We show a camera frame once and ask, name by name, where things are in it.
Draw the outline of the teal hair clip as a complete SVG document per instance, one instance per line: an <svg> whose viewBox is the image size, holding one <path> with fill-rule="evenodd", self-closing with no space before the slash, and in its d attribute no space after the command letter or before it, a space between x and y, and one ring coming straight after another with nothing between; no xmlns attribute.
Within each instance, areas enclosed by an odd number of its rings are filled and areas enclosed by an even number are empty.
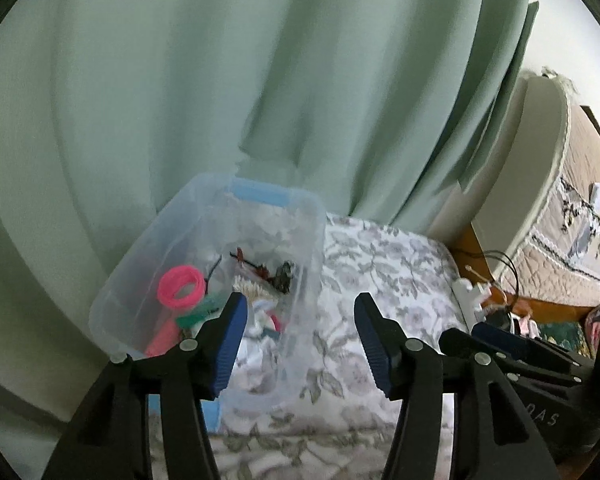
<svg viewBox="0 0 600 480"><path fill-rule="evenodd" d="M188 330L189 328L203 323L212 318L213 315L218 314L224 307L221 302L222 297L219 295L208 295L192 310L186 312L184 315L179 316L175 323L181 330Z"/></svg>

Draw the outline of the black rhinestone headband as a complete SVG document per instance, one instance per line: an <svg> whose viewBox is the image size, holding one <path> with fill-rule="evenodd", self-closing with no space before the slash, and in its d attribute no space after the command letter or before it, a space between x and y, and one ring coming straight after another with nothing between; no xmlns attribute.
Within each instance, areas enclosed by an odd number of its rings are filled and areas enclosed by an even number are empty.
<svg viewBox="0 0 600 480"><path fill-rule="evenodd" d="M208 273L204 277L204 296L208 295L208 293L209 293L209 285L210 285L210 281L212 279L213 273L218 268L220 263L222 262L222 259L223 259L222 255L219 255L219 257L215 260L215 262L212 263L212 266L210 266Z"/></svg>

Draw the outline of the clear plastic storage box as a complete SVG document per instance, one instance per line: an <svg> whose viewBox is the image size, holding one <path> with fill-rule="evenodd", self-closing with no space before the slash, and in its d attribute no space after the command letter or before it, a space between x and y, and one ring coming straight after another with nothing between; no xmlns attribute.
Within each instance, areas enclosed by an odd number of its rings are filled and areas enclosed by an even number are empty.
<svg viewBox="0 0 600 480"><path fill-rule="evenodd" d="M109 354L148 358L145 350L169 318L204 299L204 277L222 255L208 295L225 304L236 275L279 294L274 304L248 304L248 320L230 381L218 400L202 404L218 431L231 410L261 414L292 401L311 365L321 289L326 211L320 198L298 188L201 174L186 184L137 239L92 303L96 344ZM264 264L265 281L230 256L237 247ZM288 294L272 286L276 269L294 264Z"/></svg>

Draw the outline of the black rhinestone hair clip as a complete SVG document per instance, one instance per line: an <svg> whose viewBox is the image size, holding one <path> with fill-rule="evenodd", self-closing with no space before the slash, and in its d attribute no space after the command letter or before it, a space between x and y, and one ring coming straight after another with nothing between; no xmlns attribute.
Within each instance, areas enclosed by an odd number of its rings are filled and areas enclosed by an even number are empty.
<svg viewBox="0 0 600 480"><path fill-rule="evenodd" d="M272 277L272 286L282 294L288 294L291 289L291 281L294 277L294 264L291 261L283 262Z"/></svg>

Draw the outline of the white power strip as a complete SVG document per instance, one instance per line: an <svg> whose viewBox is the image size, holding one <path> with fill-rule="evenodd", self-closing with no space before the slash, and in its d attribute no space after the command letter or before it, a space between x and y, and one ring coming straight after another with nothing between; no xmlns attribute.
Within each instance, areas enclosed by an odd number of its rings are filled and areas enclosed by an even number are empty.
<svg viewBox="0 0 600 480"><path fill-rule="evenodd" d="M452 284L452 291L468 328L486 319L482 304L491 297L489 284L472 284L467 278L459 278Z"/></svg>

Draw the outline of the floral white quilt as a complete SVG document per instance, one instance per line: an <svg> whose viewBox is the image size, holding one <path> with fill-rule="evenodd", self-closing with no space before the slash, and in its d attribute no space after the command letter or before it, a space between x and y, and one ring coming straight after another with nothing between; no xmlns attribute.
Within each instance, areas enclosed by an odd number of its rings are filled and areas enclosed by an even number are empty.
<svg viewBox="0 0 600 480"><path fill-rule="evenodd" d="M443 244L332 216L310 366L286 408L222 419L193 479L442 479L455 452L441 335L465 322Z"/></svg>

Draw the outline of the beige quilted mattress cover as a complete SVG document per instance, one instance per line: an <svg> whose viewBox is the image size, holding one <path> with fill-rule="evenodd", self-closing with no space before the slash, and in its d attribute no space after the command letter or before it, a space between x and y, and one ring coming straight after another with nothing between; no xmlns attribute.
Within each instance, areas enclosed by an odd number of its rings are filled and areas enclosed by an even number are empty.
<svg viewBox="0 0 600 480"><path fill-rule="evenodd" d="M454 188L428 236L465 234L508 292L569 307L600 302L600 133L570 80L530 76L516 89L503 137L468 191Z"/></svg>

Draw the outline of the green curtain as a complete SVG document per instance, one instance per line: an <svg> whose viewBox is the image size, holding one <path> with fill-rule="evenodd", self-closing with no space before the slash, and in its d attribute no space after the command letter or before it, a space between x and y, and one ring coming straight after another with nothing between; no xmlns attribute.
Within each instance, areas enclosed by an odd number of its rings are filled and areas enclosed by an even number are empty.
<svg viewBox="0 0 600 480"><path fill-rule="evenodd" d="M67 419L105 276L201 172L425 232L492 151L529 0L0 0L0 386Z"/></svg>

